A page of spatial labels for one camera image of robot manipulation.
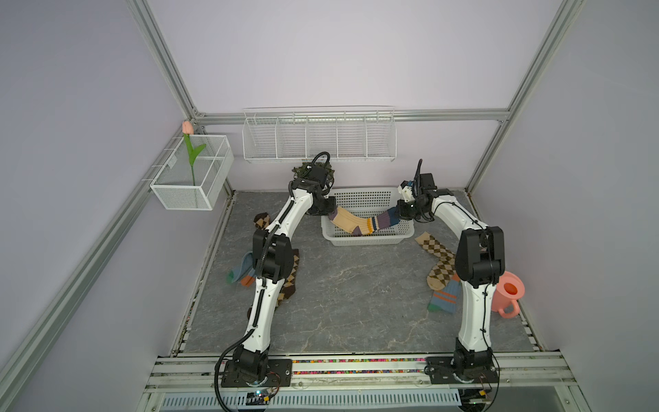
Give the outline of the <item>white plastic perforated basket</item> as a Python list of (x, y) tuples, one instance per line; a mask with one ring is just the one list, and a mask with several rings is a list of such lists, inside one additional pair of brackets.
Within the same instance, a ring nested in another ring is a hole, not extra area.
[[(373, 218), (388, 209), (395, 208), (402, 197), (396, 187), (358, 187), (332, 189), (329, 193), (336, 198), (336, 205), (343, 207), (359, 218)], [(414, 221), (399, 221), (373, 234), (357, 237), (338, 228), (327, 216), (321, 217), (323, 236), (335, 247), (356, 245), (396, 245), (415, 234)]]

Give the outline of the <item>striped beige purple sock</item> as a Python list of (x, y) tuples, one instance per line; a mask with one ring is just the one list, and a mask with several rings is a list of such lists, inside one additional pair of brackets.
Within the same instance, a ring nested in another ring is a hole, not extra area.
[(328, 218), (336, 227), (353, 236), (370, 235), (377, 229), (373, 218), (355, 216), (343, 207), (337, 207)]
[(398, 223), (400, 223), (400, 214), (397, 211), (397, 207), (392, 207), (377, 216), (365, 218), (360, 223), (360, 234), (371, 235), (381, 230), (392, 228), (398, 225)]

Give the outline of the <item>dark brown argyle sock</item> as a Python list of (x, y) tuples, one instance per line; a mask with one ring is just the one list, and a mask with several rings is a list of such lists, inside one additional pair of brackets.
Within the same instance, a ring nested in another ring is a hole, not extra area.
[(276, 308), (278, 308), (285, 300), (289, 300), (296, 292), (296, 275), (300, 264), (300, 251), (293, 249), (293, 269), (285, 280), (280, 293), (277, 297)]
[(253, 223), (257, 229), (265, 230), (271, 223), (269, 213), (263, 212), (254, 216)]

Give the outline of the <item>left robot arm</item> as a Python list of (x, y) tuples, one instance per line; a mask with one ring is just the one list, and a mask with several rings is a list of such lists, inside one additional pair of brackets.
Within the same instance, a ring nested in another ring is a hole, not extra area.
[(288, 185), (288, 201), (265, 229), (252, 238), (255, 295), (245, 336), (229, 346), (216, 363), (214, 388), (284, 387), (293, 362), (269, 358), (272, 320), (279, 294), (293, 272), (292, 237), (302, 217), (327, 215), (336, 209), (331, 189), (331, 155), (318, 153)]

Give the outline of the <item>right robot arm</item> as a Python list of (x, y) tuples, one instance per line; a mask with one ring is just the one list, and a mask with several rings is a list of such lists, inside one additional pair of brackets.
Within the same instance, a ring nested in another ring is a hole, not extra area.
[(495, 382), (499, 366), (491, 347), (490, 324), (494, 292), (506, 268), (504, 232), (489, 226), (461, 206), (448, 189), (439, 189), (430, 173), (417, 164), (413, 180), (401, 183), (396, 214), (419, 223), (439, 218), (458, 238), (455, 272), (462, 287), (462, 321), (451, 360), (429, 360), (427, 372), (464, 384), (479, 379)]

